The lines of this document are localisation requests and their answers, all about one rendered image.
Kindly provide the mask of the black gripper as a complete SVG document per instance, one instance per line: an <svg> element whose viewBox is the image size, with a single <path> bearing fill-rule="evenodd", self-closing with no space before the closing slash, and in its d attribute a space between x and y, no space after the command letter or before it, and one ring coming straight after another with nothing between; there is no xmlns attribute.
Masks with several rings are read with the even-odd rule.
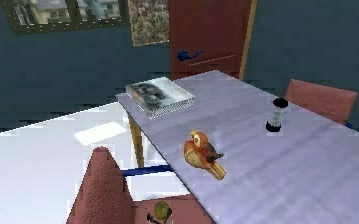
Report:
<svg viewBox="0 0 359 224"><path fill-rule="evenodd" d="M158 201L153 206L153 213L148 213L146 219L152 224L166 224L173 214L171 207L165 201Z"/></svg>

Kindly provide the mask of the pink upholstered chair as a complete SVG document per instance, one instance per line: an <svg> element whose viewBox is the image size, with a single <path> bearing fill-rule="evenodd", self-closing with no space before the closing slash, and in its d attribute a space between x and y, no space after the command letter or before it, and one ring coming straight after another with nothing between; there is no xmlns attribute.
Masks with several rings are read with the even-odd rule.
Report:
<svg viewBox="0 0 359 224"><path fill-rule="evenodd" d="M297 79L291 79L285 98L302 108L352 128L349 116L358 93Z"/></svg>
<svg viewBox="0 0 359 224"><path fill-rule="evenodd" d="M216 224L192 194L134 201L109 150L97 147L66 224L152 224L146 216L158 201L173 211L166 224Z"/></svg>

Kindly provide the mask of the orange bird figurine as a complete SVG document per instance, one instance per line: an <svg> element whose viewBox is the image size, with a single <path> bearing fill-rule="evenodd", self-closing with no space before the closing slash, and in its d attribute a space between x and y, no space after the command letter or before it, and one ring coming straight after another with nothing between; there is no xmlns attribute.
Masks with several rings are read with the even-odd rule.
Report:
<svg viewBox="0 0 359 224"><path fill-rule="evenodd" d="M222 180L226 171L217 160L224 154L216 151L205 133L192 130L190 136L191 139L187 140L183 146L185 161L194 168L206 170L215 179Z"/></svg>

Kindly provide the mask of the grey picture book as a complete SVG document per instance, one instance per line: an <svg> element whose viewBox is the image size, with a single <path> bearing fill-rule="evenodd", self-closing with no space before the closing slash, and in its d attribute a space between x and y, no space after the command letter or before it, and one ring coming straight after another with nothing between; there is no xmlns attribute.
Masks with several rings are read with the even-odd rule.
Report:
<svg viewBox="0 0 359 224"><path fill-rule="evenodd" d="M190 107L195 96L166 77L126 86L127 94L154 119Z"/></svg>

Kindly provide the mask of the pale purple dining table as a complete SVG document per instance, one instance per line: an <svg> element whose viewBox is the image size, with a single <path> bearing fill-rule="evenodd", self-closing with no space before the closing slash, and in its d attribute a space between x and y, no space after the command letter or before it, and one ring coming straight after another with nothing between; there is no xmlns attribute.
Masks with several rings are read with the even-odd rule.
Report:
<svg viewBox="0 0 359 224"><path fill-rule="evenodd" d="M118 100L217 224L359 224L358 132L291 104L270 133L274 95L219 71L177 83L194 105L155 119ZM224 179L185 162L193 130L223 152Z"/></svg>

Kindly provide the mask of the black capped glass shaker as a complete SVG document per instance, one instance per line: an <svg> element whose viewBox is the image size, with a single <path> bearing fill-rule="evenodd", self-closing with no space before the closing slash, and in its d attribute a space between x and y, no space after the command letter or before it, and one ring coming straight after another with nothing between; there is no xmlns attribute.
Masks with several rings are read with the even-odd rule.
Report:
<svg viewBox="0 0 359 224"><path fill-rule="evenodd" d="M276 98L273 100L273 109L269 119L266 122L266 130L269 132L279 132L282 127L283 114L288 107L288 101L284 98Z"/></svg>

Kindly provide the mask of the red room door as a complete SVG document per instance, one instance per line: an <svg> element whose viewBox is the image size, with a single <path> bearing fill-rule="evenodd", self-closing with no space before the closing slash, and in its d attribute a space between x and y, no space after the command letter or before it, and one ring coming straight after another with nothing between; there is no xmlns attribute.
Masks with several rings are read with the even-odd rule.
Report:
<svg viewBox="0 0 359 224"><path fill-rule="evenodd" d="M219 70L243 77L257 0L168 0L170 77ZM179 61L185 49L194 59Z"/></svg>

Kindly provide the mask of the dark framed window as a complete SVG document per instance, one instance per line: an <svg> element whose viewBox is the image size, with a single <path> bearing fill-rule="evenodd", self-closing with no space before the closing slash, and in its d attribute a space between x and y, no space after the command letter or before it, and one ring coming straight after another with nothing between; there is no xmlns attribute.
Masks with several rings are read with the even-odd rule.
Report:
<svg viewBox="0 0 359 224"><path fill-rule="evenodd" d="M15 35L122 27L128 0L0 0Z"/></svg>

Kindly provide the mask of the speckled framed wall picture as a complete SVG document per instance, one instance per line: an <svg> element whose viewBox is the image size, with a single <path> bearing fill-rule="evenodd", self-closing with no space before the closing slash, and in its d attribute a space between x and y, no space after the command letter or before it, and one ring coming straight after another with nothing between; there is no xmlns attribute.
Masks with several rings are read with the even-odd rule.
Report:
<svg viewBox="0 0 359 224"><path fill-rule="evenodd" d="M168 0L128 0L134 47L169 41Z"/></svg>

